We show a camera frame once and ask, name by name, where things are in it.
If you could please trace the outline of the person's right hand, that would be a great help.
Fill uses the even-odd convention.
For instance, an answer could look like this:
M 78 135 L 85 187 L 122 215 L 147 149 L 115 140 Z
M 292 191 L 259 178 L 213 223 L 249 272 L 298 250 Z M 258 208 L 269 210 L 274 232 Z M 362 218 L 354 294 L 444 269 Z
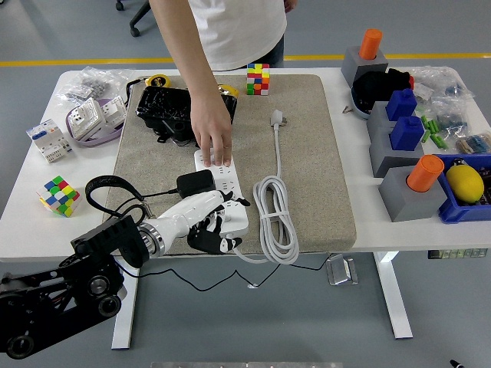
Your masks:
M 220 93 L 191 93 L 191 124 L 206 167 L 229 166 L 232 159 L 232 123 Z

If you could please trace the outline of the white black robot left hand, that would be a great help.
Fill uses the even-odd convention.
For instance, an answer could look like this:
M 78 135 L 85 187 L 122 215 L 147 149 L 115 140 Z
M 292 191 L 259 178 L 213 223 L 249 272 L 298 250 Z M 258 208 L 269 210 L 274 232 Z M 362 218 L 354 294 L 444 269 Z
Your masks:
M 249 206 L 244 198 L 235 198 L 232 192 L 219 190 L 202 192 L 186 197 L 164 214 L 147 222 L 157 231 L 155 242 L 158 254 L 164 255 L 175 239 L 186 237 L 188 245 L 199 251 L 212 255 L 223 255 L 241 244 L 241 238 L 223 238 L 220 233 L 221 223 L 217 222 L 213 231 L 208 231 L 209 216 L 220 210 L 221 205 L 229 200 Z

